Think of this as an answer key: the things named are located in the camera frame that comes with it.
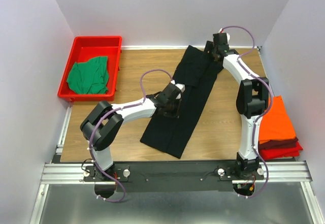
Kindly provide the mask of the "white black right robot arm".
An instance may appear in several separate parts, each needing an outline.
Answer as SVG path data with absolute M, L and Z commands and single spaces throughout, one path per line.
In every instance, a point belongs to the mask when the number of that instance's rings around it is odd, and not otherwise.
M 213 34 L 213 41 L 207 42 L 205 52 L 239 84 L 236 108 L 241 115 L 242 133 L 232 173 L 245 179 L 259 168 L 259 127 L 269 106 L 269 80 L 258 76 L 243 62 L 239 53 L 229 47 L 229 39 L 230 35 L 222 31 Z

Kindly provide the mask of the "black t shirt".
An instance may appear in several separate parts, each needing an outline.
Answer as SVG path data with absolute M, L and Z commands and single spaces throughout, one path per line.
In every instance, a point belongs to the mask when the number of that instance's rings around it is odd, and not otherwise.
M 175 82 L 185 85 L 179 117 L 153 116 L 140 142 L 180 158 L 222 69 L 207 52 L 189 45 L 173 75 Z

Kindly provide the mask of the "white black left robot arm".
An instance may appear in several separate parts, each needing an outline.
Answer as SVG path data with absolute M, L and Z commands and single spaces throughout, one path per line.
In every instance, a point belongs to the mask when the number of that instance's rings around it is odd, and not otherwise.
M 123 124 L 164 116 L 177 118 L 185 85 L 171 81 L 163 91 L 146 95 L 143 99 L 124 104 L 99 102 L 80 125 L 95 165 L 95 175 L 102 181 L 113 174 L 110 145 Z

